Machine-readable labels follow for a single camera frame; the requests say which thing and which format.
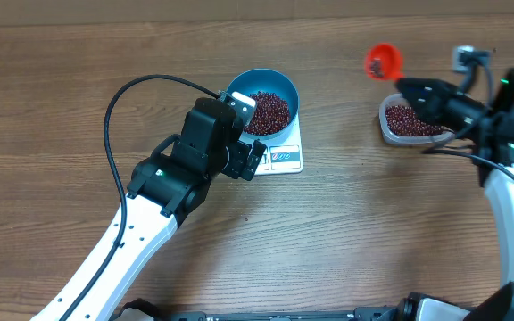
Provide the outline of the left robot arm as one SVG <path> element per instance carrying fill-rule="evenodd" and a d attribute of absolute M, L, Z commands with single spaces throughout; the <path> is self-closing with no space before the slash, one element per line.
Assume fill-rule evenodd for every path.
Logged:
<path fill-rule="evenodd" d="M 256 102 L 238 92 L 199 98 L 180 133 L 133 169 L 111 224 L 36 320 L 107 320 L 150 258 L 206 199 L 218 175 L 251 180 L 264 154 L 241 140 Z"/>

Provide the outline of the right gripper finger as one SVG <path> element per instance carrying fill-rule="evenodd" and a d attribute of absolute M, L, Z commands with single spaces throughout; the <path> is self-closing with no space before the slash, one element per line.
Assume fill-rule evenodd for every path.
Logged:
<path fill-rule="evenodd" d="M 404 91 L 402 96 L 419 120 L 430 125 L 441 124 L 444 95 L 434 91 Z"/>
<path fill-rule="evenodd" d="M 432 97 L 444 99 L 457 93 L 455 85 L 433 78 L 399 78 L 394 85 L 408 101 L 427 101 Z"/>

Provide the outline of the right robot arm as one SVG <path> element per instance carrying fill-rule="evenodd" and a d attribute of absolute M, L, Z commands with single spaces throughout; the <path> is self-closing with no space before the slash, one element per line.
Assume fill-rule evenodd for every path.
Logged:
<path fill-rule="evenodd" d="M 418 117 L 472 142 L 467 157 L 490 202 L 501 254 L 501 288 L 478 307 L 449 309 L 429 299 L 417 320 L 514 320 L 514 68 L 507 71 L 494 104 L 487 107 L 455 85 L 431 78 L 396 78 L 394 84 Z"/>

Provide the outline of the red scoop with blue handle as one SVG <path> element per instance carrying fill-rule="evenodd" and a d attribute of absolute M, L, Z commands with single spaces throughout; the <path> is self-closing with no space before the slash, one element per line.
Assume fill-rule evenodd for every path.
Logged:
<path fill-rule="evenodd" d="M 389 43 L 379 43 L 373 46 L 367 53 L 364 62 L 365 74 L 375 80 L 397 81 L 404 78 L 402 68 L 402 52 Z"/>

